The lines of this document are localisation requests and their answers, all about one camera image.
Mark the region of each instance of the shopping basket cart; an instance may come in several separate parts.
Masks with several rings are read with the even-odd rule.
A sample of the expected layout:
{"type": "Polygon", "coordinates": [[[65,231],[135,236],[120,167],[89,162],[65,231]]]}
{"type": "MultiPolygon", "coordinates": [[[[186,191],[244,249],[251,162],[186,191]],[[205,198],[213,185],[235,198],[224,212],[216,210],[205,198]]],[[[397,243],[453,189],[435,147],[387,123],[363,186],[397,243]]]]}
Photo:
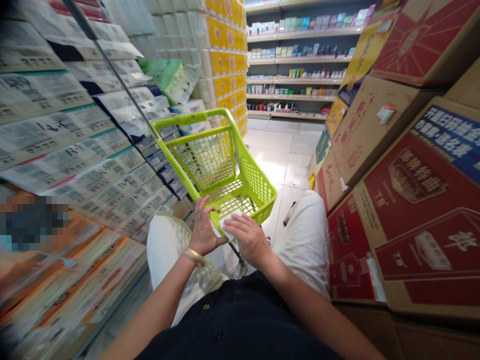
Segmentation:
{"type": "Polygon", "coordinates": [[[237,123],[226,108],[177,115],[151,123],[156,142],[194,201],[210,195],[207,206],[214,226],[235,210],[261,225],[269,216],[277,190],[250,155],[237,123]],[[222,116],[227,125],[163,142],[159,130],[171,125],[188,126],[208,117],[222,116]],[[235,165],[235,152],[240,172],[235,165]]]}

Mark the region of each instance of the bangle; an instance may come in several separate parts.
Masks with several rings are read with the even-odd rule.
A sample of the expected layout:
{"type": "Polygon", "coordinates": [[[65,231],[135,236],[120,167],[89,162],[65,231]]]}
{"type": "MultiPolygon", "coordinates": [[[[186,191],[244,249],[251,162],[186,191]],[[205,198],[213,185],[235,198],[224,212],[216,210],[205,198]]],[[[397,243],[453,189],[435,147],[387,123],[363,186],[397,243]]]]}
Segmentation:
{"type": "Polygon", "coordinates": [[[202,269],[207,262],[202,255],[200,255],[198,252],[196,252],[195,250],[192,250],[189,247],[186,247],[181,252],[181,255],[192,260],[196,264],[197,268],[199,269],[202,269]]]}

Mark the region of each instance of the store shelf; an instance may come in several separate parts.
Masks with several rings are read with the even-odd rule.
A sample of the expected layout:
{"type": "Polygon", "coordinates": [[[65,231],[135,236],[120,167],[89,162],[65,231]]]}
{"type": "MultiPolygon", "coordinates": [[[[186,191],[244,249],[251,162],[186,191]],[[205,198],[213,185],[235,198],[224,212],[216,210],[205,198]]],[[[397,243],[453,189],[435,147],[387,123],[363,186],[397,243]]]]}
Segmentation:
{"type": "Polygon", "coordinates": [[[272,64],[328,64],[328,63],[349,63],[352,57],[324,58],[321,56],[299,56],[299,57],[271,57],[265,59],[250,59],[249,65],[272,65],[272,64]]]}
{"type": "Polygon", "coordinates": [[[349,63],[352,57],[324,58],[321,56],[298,56],[275,58],[275,64],[327,64],[327,63],[349,63]]]}
{"type": "Polygon", "coordinates": [[[272,11],[280,11],[280,9],[297,8],[301,6],[321,6],[331,3],[348,4],[355,3],[357,0],[273,0],[258,1],[244,5],[247,15],[256,15],[261,13],[271,13],[272,11]]]}
{"type": "Polygon", "coordinates": [[[264,100],[295,100],[295,101],[315,101],[332,103],[335,100],[335,96],[315,96],[308,97],[305,95],[267,95],[267,94],[247,94],[247,99],[264,99],[264,100]]]}
{"type": "Polygon", "coordinates": [[[256,110],[247,110],[248,115],[262,115],[262,116],[272,116],[274,118],[291,118],[291,119],[309,119],[309,120],[321,120],[325,121],[326,116],[308,116],[308,115],[296,115],[291,112],[275,112],[275,111],[256,111],[256,110]]]}
{"type": "Polygon", "coordinates": [[[247,78],[247,84],[290,84],[290,85],[340,85],[343,78],[340,79],[303,79],[303,78],[264,78],[264,79],[249,79],[247,78]]]}
{"type": "Polygon", "coordinates": [[[259,43],[266,41],[277,41],[277,40],[290,40],[290,39],[310,39],[310,38],[326,38],[326,37],[337,37],[337,36],[351,36],[351,35],[360,35],[363,26],[353,26],[353,27],[341,27],[341,28],[332,28],[321,31],[315,30],[299,30],[299,31],[286,31],[278,32],[276,34],[268,35],[251,35],[247,37],[248,43],[259,43]]]}

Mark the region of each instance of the black shirt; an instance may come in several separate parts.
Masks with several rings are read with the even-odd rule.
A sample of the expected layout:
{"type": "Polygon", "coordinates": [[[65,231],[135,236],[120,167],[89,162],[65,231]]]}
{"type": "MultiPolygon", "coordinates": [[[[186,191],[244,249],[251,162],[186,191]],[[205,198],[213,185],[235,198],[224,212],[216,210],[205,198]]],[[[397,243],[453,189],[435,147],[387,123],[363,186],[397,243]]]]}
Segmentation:
{"type": "Polygon", "coordinates": [[[339,359],[302,327],[256,271],[198,302],[155,336],[137,359],[339,359]]]}

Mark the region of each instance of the white pants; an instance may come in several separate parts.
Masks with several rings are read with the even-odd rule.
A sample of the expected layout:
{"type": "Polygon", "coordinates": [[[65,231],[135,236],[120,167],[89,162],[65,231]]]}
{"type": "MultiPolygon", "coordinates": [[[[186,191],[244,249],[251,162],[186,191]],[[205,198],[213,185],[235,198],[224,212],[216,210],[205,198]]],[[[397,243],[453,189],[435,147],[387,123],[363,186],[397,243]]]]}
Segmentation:
{"type": "MultiPolygon", "coordinates": [[[[147,241],[148,266],[155,290],[189,245],[191,230],[174,217],[155,216],[147,241]]],[[[275,234],[272,250],[313,289],[329,299],[329,228],[322,198],[308,190],[295,204],[282,234],[275,234]]],[[[172,326],[177,325],[190,307],[206,294],[220,288],[228,277],[207,259],[196,269],[183,291],[172,326]]]]}

